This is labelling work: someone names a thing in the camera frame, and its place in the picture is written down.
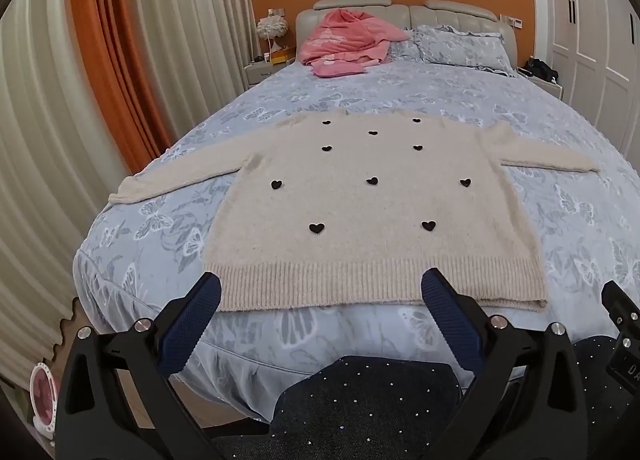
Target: gray floral pillow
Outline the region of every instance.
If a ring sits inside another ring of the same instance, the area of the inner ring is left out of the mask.
[[[466,66],[517,77],[498,32],[458,32],[454,27],[418,26],[414,40],[424,62]]]
[[[388,61],[413,61],[421,62],[420,48],[415,43],[414,31],[407,27],[402,28],[409,33],[410,37],[406,41],[392,41],[389,48]]]

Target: beige curtain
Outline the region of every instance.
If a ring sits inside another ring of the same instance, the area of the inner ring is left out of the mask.
[[[0,20],[0,375],[23,388],[62,340],[73,256],[127,174],[67,10],[12,0]]]
[[[135,0],[157,97],[178,138],[246,89],[251,0]]]

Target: nightstand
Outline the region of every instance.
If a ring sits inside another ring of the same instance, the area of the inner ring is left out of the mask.
[[[271,64],[270,62],[252,62],[244,67],[246,78],[249,81],[249,88],[253,88],[256,84],[260,84],[265,78],[270,77],[276,72],[287,66],[286,62],[279,64]]]
[[[533,75],[527,76],[527,79],[530,82],[533,82],[537,87],[542,88],[546,91],[546,93],[552,94],[558,100],[562,100],[562,95],[564,94],[564,88],[559,84],[555,84],[553,82],[547,82],[546,80],[542,80],[541,78],[534,77]]]

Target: curtain fold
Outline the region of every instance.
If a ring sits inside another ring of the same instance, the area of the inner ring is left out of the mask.
[[[0,19],[0,375],[26,389],[72,315],[76,249],[126,176],[66,3],[12,0]]]
[[[116,144],[139,172],[173,143],[149,85],[130,0],[70,0],[82,61]]]
[[[148,71],[179,138],[247,88],[259,53],[251,0],[135,0]]]

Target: white feather lamp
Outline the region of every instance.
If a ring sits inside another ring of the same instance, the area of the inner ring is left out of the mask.
[[[275,42],[274,39],[276,37],[282,37],[289,30],[289,24],[287,21],[280,17],[279,15],[270,15],[268,17],[263,17],[258,21],[258,25],[256,27],[256,31],[258,32],[258,37],[260,39],[267,39],[269,43],[269,53],[271,54],[274,51],[281,50],[282,48],[278,46],[278,43]]]

